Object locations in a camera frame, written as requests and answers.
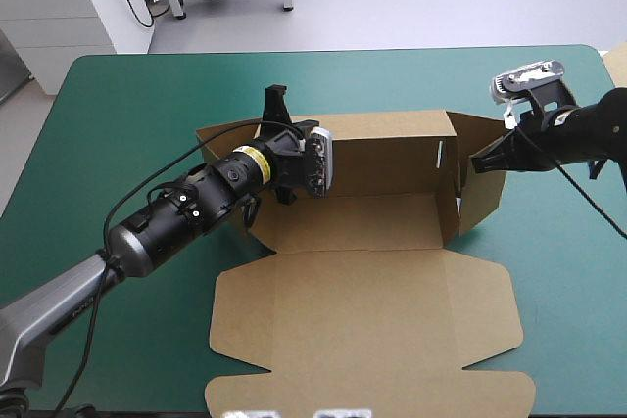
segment unfolded cardboard box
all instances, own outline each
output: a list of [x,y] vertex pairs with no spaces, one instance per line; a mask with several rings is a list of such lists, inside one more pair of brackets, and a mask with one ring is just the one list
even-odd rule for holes
[[627,87],[627,43],[603,56],[605,67],[617,87]]
[[[252,232],[276,255],[219,276],[211,348],[270,372],[211,380],[211,415],[527,417],[525,374],[463,370],[522,342],[509,275],[443,249],[498,206],[505,175],[474,174],[468,156],[503,123],[444,111],[306,117],[334,134],[333,189],[289,207],[264,195]],[[206,158],[253,132],[225,135]]]

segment cabinet drawer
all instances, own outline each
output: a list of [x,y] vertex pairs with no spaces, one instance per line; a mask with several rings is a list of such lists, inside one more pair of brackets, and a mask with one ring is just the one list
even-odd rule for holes
[[0,30],[14,48],[112,43],[98,18],[0,20]]
[[0,0],[0,20],[98,17],[91,0]]

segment white cabinet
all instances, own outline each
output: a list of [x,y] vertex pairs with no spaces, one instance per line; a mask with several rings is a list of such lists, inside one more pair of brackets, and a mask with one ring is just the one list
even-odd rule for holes
[[[144,23],[144,0],[130,0]],[[0,30],[48,94],[72,62],[93,54],[148,52],[154,28],[139,24],[126,0],[0,0]]]

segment green table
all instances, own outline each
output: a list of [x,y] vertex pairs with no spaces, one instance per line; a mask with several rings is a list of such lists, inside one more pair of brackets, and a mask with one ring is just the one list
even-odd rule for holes
[[[91,255],[113,202],[193,145],[196,128],[258,116],[267,85],[289,86],[293,114],[446,108],[500,117],[490,78],[542,59],[565,63],[581,104],[612,87],[597,52],[583,46],[83,58],[0,219],[0,303]],[[572,171],[627,223],[614,165],[598,182],[585,180],[582,164]],[[511,175],[500,210],[450,248],[509,269],[525,329],[519,349],[475,367],[527,371],[538,387],[535,413],[627,411],[625,246],[560,175]],[[102,305],[93,357],[71,403],[204,410],[209,379],[250,371],[209,350],[215,279],[263,253],[224,227],[151,277],[123,283]],[[35,408],[62,394],[85,320],[49,348]]]

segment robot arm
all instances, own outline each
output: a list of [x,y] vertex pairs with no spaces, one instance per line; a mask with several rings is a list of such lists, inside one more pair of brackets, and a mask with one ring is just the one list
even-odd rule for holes
[[41,387],[46,346],[93,304],[106,269],[103,293],[126,277],[149,275],[237,209],[252,225],[264,189],[273,190],[283,204],[295,200],[295,188],[318,198],[326,195],[332,179],[331,135],[317,121],[292,123],[283,103],[285,90],[278,85],[266,90],[257,138],[158,185],[153,190],[163,191],[155,201],[149,199],[112,228],[107,261],[94,255],[0,309],[0,415],[25,414],[24,389]]
[[[561,63],[547,61],[494,78],[492,96],[507,105],[510,131],[472,158],[477,172],[548,171],[557,163],[587,163],[596,179],[610,160],[620,165],[627,186],[627,89],[611,90],[596,105],[580,108],[563,75]],[[513,106],[522,102],[531,110],[516,123]],[[549,110],[551,103],[557,107]]]

